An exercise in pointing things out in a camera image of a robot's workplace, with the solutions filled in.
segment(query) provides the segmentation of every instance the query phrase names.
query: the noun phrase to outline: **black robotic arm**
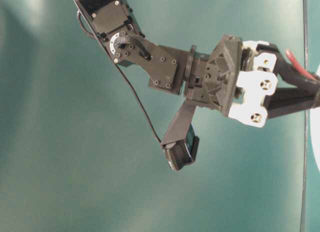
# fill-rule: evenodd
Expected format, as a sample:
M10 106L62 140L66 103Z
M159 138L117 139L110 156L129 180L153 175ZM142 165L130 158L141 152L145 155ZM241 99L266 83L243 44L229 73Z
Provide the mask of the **black robotic arm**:
M196 52L196 46L184 51L148 41L127 0L74 2L82 29L99 42L120 72L118 65L140 65L150 77L150 88L175 95L185 83L185 102L164 138L155 133L173 170L196 159L199 138L191 121L197 106L254 127L320 106L319 78L305 71L289 51L292 65L287 63L274 44L225 35L210 55ZM92 32L85 30L81 15ZM295 88L277 88L278 74Z

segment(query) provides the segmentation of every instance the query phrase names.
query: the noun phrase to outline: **red wire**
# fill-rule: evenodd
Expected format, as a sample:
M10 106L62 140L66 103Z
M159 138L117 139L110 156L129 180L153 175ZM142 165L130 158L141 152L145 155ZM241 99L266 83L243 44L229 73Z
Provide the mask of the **red wire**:
M292 66L305 78L310 79L310 80L316 80L316 78L310 74L307 70L305 70L297 61L296 57L294 56L294 54L292 53L292 51L290 50L286 50L285 51L286 56L288 57L288 59L290 60L290 62L292 63Z

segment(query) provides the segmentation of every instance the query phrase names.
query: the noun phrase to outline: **white servo bracket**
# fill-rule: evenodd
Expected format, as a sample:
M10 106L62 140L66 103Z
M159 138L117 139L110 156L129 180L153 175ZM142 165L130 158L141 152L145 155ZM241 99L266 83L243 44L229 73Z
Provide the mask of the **white servo bracket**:
M229 117L243 124L263 127L268 111L263 106L265 97L275 93L278 79L273 74L277 61L276 55L262 53L253 60L253 71L240 71L236 86L243 92L242 104L233 103Z

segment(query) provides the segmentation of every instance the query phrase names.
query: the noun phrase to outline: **bolt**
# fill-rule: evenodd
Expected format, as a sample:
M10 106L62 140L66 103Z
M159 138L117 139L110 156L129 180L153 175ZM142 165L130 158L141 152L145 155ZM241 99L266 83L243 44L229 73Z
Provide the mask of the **bolt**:
M264 91L268 91L272 88L272 83L269 80L264 80L263 82L260 83L260 87L264 90Z
M254 122L254 123L260 123L261 120L262 120L262 116L259 114L259 113L255 113L251 116L251 120Z

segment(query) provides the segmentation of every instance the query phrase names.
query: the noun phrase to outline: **teal background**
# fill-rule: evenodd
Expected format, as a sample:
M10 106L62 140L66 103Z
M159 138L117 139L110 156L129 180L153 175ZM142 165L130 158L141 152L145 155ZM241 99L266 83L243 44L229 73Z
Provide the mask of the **teal background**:
M308 68L317 71L320 63L319 1L308 0ZM320 230L320 172L315 161L310 130L307 144L306 231Z
M304 59L302 0L128 0L147 38L211 53L224 33ZM160 135L183 97L124 69ZM197 161L172 172L72 0L0 0L0 230L300 228L304 113L251 128L197 109Z

